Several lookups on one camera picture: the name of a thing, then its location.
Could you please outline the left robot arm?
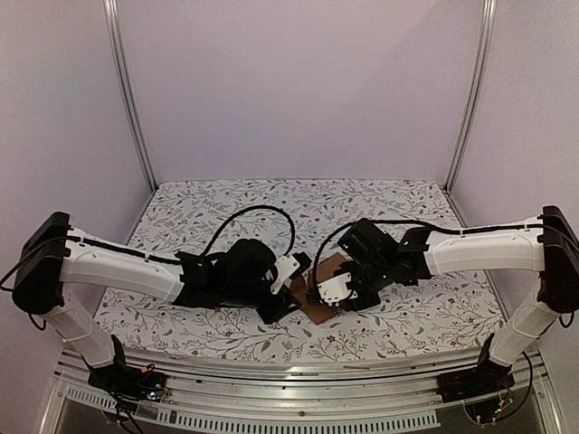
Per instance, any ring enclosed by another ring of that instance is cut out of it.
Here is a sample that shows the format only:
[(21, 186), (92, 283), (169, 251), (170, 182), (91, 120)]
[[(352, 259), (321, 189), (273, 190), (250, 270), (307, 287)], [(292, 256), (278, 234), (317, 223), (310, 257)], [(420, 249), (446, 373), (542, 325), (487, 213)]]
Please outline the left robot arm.
[(173, 256), (132, 249), (74, 228), (65, 212), (54, 212), (24, 244), (20, 259), (2, 276), (14, 304), (51, 325), (65, 344), (114, 392), (134, 385), (132, 369), (120, 361), (121, 344), (106, 334), (70, 284), (118, 288), (178, 307), (241, 307), (266, 324), (292, 310), (288, 284), (311, 264), (304, 252), (281, 256), (262, 241), (237, 240), (226, 252)]

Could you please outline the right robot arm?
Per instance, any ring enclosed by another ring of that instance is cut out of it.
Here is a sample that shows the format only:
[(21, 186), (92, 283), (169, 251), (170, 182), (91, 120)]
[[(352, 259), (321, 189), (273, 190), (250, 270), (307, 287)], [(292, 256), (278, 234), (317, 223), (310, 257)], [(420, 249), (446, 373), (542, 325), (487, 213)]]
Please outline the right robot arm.
[(503, 370), (558, 318), (578, 309), (578, 237), (563, 211), (547, 205), (523, 221), (459, 229), (404, 220), (400, 240), (385, 220), (350, 224), (338, 245), (350, 258), (320, 284), (330, 305), (376, 293), (390, 284), (413, 285), (439, 275), (484, 271), (510, 313), (489, 339), (482, 363), (468, 375), (474, 393), (486, 394)]

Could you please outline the brown cardboard box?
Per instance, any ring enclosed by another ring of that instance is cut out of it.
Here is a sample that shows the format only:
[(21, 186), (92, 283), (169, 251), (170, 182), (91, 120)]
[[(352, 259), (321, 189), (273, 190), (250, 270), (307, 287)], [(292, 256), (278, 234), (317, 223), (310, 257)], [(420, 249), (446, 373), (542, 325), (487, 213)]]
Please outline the brown cardboard box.
[(321, 260), (317, 268), (318, 284), (314, 284), (313, 269), (306, 274), (293, 279), (289, 291), (293, 299), (299, 304), (299, 310), (316, 326), (322, 325), (340, 313), (341, 308), (330, 306), (319, 294), (322, 282), (334, 277), (340, 266), (346, 262), (346, 257), (334, 253), (327, 259)]

